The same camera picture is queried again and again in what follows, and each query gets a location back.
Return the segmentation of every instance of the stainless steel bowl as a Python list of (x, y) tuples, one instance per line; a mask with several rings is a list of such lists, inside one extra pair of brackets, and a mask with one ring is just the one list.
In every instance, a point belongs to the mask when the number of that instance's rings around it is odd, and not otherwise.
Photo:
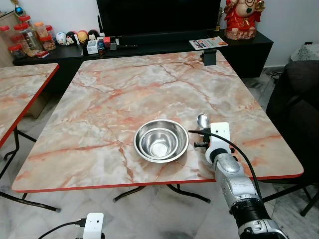
[(176, 134), (167, 128), (152, 128), (141, 136), (139, 147), (146, 157), (163, 160), (176, 152), (178, 139)]
[[(140, 141), (142, 140), (142, 136), (145, 137), (145, 134), (153, 128), (168, 129), (168, 130), (172, 131), (177, 137), (177, 141), (178, 141), (177, 142), (177, 149), (167, 159), (161, 159), (161, 160), (151, 159), (151, 158), (145, 156), (141, 151)], [(134, 135), (134, 142), (133, 142), (136, 152), (145, 160), (150, 161), (150, 162), (154, 162), (154, 163), (167, 163), (167, 162), (171, 162), (171, 161), (178, 159), (187, 150), (188, 143), (189, 143), (189, 138), (188, 138), (188, 134), (187, 134), (187, 131), (185, 130), (185, 128), (183, 126), (181, 126), (179, 123), (172, 121), (172, 120), (169, 120), (169, 119), (166, 119), (166, 120), (165, 119), (161, 119), (161, 120), (156, 119), (156, 120), (152, 120), (152, 121), (147, 122), (146, 124), (142, 125), (136, 131), (136, 133)]]

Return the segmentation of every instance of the black clamp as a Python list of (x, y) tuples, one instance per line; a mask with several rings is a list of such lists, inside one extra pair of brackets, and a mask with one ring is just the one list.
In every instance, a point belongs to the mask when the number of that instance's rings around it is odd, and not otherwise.
[(204, 58), (205, 66), (215, 66), (216, 65), (216, 50), (215, 49), (207, 49), (204, 50), (200, 55), (200, 58)]

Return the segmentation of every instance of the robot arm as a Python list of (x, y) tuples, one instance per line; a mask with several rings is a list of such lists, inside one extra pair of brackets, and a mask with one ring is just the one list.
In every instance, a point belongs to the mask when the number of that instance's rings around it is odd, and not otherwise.
[[(230, 138), (227, 122), (212, 123), (210, 132), (227, 140)], [(253, 183), (244, 174), (243, 166), (231, 155), (229, 144), (213, 136), (209, 138), (210, 144), (207, 142), (194, 145), (209, 145), (205, 157), (212, 164), (216, 181), (236, 220), (240, 239), (288, 239), (277, 223), (268, 216)]]

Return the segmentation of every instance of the black cable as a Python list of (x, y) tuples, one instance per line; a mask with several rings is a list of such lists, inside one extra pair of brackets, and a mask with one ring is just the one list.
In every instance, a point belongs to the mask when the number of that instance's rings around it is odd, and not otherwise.
[(57, 226), (56, 228), (53, 228), (52, 230), (48, 231), (47, 233), (43, 234), (42, 236), (40, 236), (38, 239), (42, 239), (44, 238), (46, 235), (50, 234), (51, 232), (64, 227), (64, 226), (68, 226), (68, 225), (79, 225), (80, 227), (84, 227), (85, 226), (85, 222), (86, 222), (86, 218), (82, 218), (81, 220), (75, 221), (75, 222), (71, 222), (71, 223), (65, 223), (62, 225)]
[(239, 147), (237, 147), (234, 143), (232, 143), (231, 141), (219, 136), (219, 135), (216, 135), (214, 133), (208, 133), (208, 132), (204, 132), (204, 131), (201, 131), (201, 130), (189, 130), (188, 132), (190, 133), (197, 133), (197, 134), (205, 134), (205, 135), (208, 135), (208, 136), (213, 136), (213, 137), (216, 137), (218, 139), (221, 139), (222, 141), (225, 141), (226, 143), (230, 144), (231, 146), (233, 146), (235, 149), (237, 149), (237, 151), (244, 157), (244, 159), (246, 160), (247, 164), (248, 164), (248, 167), (251, 171), (251, 174), (253, 175), (253, 180), (254, 180), (254, 183), (255, 183), (255, 187), (256, 187), (256, 191), (257, 191), (257, 194), (258, 196), (260, 197), (260, 200), (261, 202), (263, 203), (263, 198), (261, 196), (261, 192), (260, 192), (260, 188), (259, 188), (259, 184), (258, 184), (258, 180), (257, 180), (257, 177), (256, 177), (256, 174), (255, 174), (255, 171), (253, 169), (253, 166), (251, 165), (249, 159), (247, 158), (247, 156), (244, 154), (243, 151), (240, 150)]

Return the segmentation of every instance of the television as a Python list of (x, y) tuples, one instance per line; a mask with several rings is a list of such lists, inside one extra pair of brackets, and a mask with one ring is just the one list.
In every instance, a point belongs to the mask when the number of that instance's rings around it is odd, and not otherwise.
[(106, 36), (214, 29), (220, 0), (97, 0)]

